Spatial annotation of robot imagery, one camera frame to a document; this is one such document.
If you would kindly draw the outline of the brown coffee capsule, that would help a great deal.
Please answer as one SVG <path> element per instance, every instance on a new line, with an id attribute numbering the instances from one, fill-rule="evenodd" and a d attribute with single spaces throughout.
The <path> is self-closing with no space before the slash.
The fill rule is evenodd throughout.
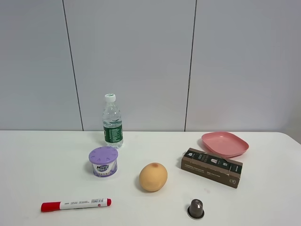
<path id="1" fill-rule="evenodd" d="M 187 208 L 187 214 L 195 220 L 201 219 L 204 215 L 203 203 L 199 199 L 193 199 Z"/>

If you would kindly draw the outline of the pink plastic plate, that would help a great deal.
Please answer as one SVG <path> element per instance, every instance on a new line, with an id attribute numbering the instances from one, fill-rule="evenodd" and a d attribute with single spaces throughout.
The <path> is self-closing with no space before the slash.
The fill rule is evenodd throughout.
<path id="1" fill-rule="evenodd" d="M 212 153 L 224 158 L 243 155 L 249 144 L 229 132 L 210 132 L 201 137 L 203 145 Z"/>

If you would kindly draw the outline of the orange egg-shaped fruit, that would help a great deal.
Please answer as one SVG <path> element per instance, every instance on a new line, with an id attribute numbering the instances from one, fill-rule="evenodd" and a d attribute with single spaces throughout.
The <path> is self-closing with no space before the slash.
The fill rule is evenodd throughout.
<path id="1" fill-rule="evenodd" d="M 140 172 L 140 186 L 148 192 L 160 190 L 167 182 L 166 168 L 157 162 L 146 165 Z"/>

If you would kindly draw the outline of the clear plastic water bottle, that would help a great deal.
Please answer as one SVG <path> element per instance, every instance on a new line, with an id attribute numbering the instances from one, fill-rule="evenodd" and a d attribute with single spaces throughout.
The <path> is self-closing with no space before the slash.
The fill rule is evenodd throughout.
<path id="1" fill-rule="evenodd" d="M 115 94 L 106 94 L 103 111 L 104 139 L 108 146 L 116 149 L 123 145 L 121 112 L 116 104 Z"/>

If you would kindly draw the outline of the purple lidded air freshener tub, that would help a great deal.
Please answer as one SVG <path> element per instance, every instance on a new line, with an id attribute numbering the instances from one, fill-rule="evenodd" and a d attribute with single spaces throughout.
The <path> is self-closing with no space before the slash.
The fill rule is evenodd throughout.
<path id="1" fill-rule="evenodd" d="M 93 167 L 93 174 L 97 177 L 109 177 L 118 170 L 118 151 L 113 147 L 96 148 L 90 152 L 88 158 Z"/>

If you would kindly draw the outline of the brown cardboard box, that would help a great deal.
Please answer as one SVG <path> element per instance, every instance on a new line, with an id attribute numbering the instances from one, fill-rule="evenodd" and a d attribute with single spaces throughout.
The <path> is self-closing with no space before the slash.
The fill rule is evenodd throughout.
<path id="1" fill-rule="evenodd" d="M 181 159 L 181 169 L 220 184 L 237 188 L 243 163 L 216 154 L 189 148 Z"/>

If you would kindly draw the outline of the red and white marker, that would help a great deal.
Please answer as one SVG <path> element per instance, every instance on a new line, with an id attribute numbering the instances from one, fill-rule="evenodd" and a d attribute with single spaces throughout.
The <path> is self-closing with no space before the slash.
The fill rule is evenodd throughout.
<path id="1" fill-rule="evenodd" d="M 45 202 L 42 203 L 40 211 L 53 212 L 60 210 L 74 210 L 74 209 L 88 209 L 88 208 L 100 208 L 111 206 L 110 198 L 91 199 L 85 201 L 71 201 L 71 202 Z"/>

